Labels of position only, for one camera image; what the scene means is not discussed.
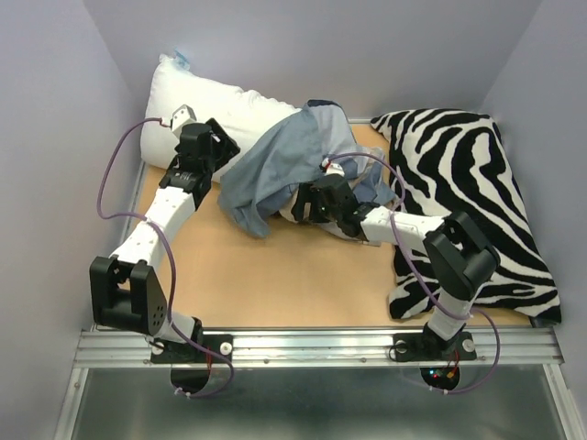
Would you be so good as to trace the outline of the white pillow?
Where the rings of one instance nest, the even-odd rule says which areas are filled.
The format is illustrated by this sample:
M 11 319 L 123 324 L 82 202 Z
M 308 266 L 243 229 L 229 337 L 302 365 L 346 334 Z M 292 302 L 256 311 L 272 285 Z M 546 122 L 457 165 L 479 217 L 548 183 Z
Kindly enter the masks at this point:
M 256 90 L 197 76 L 177 58 L 161 54 L 152 74 L 145 117 L 168 122 L 184 105 L 193 110 L 198 122 L 215 119 L 240 148 L 239 155 L 214 174 L 216 184 L 270 128 L 301 111 Z

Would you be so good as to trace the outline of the blue grey pillowcase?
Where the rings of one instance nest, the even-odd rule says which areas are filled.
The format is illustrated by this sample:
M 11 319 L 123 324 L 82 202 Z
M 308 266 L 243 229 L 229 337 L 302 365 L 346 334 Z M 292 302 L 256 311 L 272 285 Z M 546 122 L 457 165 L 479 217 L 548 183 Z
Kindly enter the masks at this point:
M 347 240 L 335 223 L 317 213 L 309 192 L 301 189 L 322 176 L 324 159 L 340 154 L 344 157 L 336 163 L 357 199 L 392 206 L 396 195 L 382 170 L 386 153 L 360 145 L 342 107 L 326 100 L 306 102 L 263 134 L 220 178 L 218 206 L 257 238 L 267 237 L 269 218 L 280 215 Z

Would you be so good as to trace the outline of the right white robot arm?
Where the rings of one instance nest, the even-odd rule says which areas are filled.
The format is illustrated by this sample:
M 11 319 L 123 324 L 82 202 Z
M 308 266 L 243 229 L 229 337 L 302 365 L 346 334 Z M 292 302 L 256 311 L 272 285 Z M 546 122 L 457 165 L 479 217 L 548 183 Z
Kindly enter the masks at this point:
M 413 251 L 425 255 L 439 286 L 431 297 L 433 312 L 421 333 L 393 341 L 389 357 L 396 362 L 442 361 L 460 352 L 460 334 L 474 300 L 500 264 L 470 217 L 463 212 L 407 214 L 362 202 L 337 174 L 302 184 L 292 216 L 297 222 L 333 224 L 344 237 L 362 242 L 393 244 L 404 256 Z

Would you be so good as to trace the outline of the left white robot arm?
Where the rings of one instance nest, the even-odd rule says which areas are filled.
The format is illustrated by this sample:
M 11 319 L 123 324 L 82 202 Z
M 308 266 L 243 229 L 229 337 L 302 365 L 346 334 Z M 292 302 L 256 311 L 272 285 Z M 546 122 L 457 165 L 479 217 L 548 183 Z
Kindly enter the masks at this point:
M 157 269 L 167 259 L 171 282 L 177 281 L 171 243 L 210 192 L 215 172 L 240 149 L 214 118 L 174 117 L 169 127 L 178 143 L 148 211 L 128 212 L 138 221 L 134 230 L 90 265 L 92 309 L 96 324 L 171 342 L 175 354 L 193 361 L 214 352 L 204 346 L 201 321 L 173 311 L 174 295 L 163 292 Z

